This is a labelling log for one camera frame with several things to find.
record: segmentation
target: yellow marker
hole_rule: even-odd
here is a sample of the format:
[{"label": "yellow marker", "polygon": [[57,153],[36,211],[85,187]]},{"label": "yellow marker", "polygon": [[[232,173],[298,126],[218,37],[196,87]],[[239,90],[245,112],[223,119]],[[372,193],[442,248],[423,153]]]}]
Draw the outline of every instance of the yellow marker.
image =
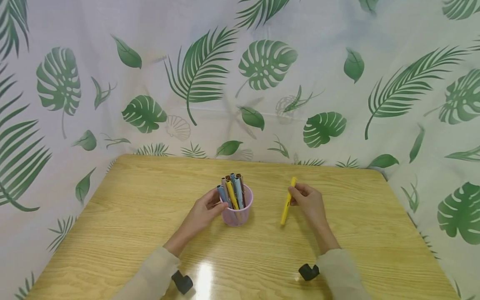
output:
[{"label": "yellow marker", "polygon": [[233,191],[232,181],[230,180],[227,180],[227,190],[228,190],[228,194],[230,195],[230,200],[232,201],[233,208],[238,210],[239,205],[237,203],[237,198],[235,198],[235,192]]},{"label": "yellow marker", "polygon": [[[290,183],[290,186],[295,187],[295,184],[297,183],[297,177],[292,177],[292,182]],[[287,200],[285,201],[285,206],[283,207],[283,214],[282,214],[282,220],[280,221],[280,225],[285,225],[285,221],[287,220],[287,215],[288,215],[288,207],[290,206],[290,201],[292,200],[292,195],[290,192],[287,194]]]}]

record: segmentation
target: wooden table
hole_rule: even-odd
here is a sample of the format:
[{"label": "wooden table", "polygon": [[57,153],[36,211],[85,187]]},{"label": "wooden table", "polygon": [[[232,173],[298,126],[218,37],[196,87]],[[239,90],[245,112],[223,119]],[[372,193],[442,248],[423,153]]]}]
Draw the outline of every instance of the wooden table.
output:
[{"label": "wooden table", "polygon": [[[110,299],[193,202],[233,171],[253,190],[250,218],[239,228],[217,218],[183,251],[191,299],[331,299],[321,276],[305,282],[297,272],[318,255],[298,208],[279,225],[292,176],[323,192],[332,230],[373,299],[458,299],[376,171],[134,155],[117,160],[28,299]],[[163,299],[188,297],[172,283]]]}]

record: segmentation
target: fabric backdrop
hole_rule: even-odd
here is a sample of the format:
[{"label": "fabric backdrop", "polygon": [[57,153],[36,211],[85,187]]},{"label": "fabric backdrop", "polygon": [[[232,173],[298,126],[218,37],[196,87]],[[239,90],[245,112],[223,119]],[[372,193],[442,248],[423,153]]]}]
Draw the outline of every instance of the fabric backdrop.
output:
[{"label": "fabric backdrop", "polygon": [[477,0],[0,11],[2,299],[25,297],[124,153],[376,168],[480,297]]}]

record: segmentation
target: pink pen holder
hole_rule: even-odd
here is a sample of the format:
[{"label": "pink pen holder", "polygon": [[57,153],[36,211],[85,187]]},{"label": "pink pen holder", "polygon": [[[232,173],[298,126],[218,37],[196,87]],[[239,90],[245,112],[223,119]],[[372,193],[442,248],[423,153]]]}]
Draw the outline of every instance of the pink pen holder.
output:
[{"label": "pink pen holder", "polygon": [[233,227],[242,226],[248,220],[250,208],[252,207],[252,204],[253,204],[253,193],[252,193],[252,190],[247,185],[244,184],[243,187],[245,189],[246,207],[240,210],[226,208],[222,212],[222,219],[225,222],[225,224],[227,224],[228,226],[233,226]]}]

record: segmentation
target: beige sleeve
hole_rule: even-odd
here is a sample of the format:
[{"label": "beige sleeve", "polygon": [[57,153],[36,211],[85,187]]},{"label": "beige sleeve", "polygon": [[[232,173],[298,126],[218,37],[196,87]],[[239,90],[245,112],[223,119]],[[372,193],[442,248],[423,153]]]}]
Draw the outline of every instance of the beige sleeve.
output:
[{"label": "beige sleeve", "polygon": [[157,248],[140,266],[137,274],[112,300],[158,300],[167,291],[180,260],[165,248]]},{"label": "beige sleeve", "polygon": [[332,249],[317,260],[320,274],[327,281],[335,300],[369,300],[369,294],[361,284],[360,274],[348,252]]}]

